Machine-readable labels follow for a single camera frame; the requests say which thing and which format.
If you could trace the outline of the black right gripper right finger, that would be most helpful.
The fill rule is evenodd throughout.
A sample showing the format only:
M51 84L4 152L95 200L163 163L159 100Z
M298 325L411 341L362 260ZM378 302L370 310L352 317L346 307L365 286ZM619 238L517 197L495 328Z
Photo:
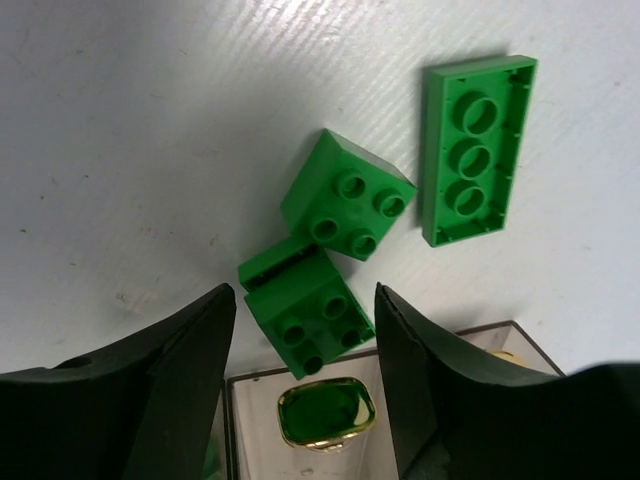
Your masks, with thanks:
M375 325L403 479L635 479L639 367L555 376L500 359L423 316L390 287Z

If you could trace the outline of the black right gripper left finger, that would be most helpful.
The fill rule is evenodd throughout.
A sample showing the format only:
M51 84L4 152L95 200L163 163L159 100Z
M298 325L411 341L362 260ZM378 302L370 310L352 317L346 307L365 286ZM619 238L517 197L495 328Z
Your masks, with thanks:
M222 284L103 348L3 374L2 477L199 478L235 315Z

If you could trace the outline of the green lego plate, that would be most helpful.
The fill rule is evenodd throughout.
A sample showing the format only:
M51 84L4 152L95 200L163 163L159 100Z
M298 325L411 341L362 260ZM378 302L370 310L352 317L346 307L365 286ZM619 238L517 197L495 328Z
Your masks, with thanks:
M537 66L512 55L428 70L420 213L430 246L504 228Z

